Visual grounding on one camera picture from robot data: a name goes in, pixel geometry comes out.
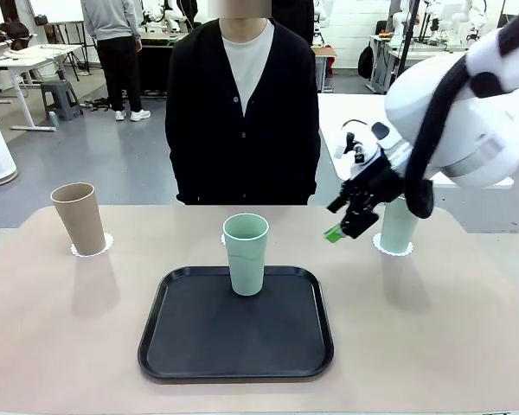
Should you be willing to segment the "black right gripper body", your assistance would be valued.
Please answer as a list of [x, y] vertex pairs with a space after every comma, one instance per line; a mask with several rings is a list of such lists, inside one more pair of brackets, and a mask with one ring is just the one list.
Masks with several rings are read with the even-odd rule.
[[346, 181], [341, 196], [354, 210], [372, 210], [382, 202], [391, 202], [403, 193], [403, 179], [391, 168], [365, 169]]

